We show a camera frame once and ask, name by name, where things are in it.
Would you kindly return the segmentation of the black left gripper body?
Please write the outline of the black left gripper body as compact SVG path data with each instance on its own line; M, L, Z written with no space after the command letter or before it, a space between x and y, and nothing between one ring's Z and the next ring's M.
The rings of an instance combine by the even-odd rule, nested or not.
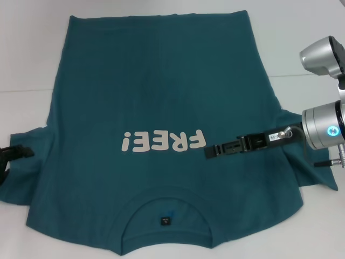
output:
M12 152L15 150L14 147L1 148L1 178L4 178L5 169L8 162L10 161L9 157L12 156Z

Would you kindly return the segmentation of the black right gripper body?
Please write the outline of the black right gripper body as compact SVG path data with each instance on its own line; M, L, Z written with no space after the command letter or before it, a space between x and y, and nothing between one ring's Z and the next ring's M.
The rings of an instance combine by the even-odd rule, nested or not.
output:
M291 129L291 131L288 133L288 136L280 138L279 133L283 132L287 128ZM267 148L274 148L292 144L295 142L301 142L304 139L305 135L301 122L275 129L270 129L261 133L248 134L238 137L238 140L242 145L243 152L253 152Z

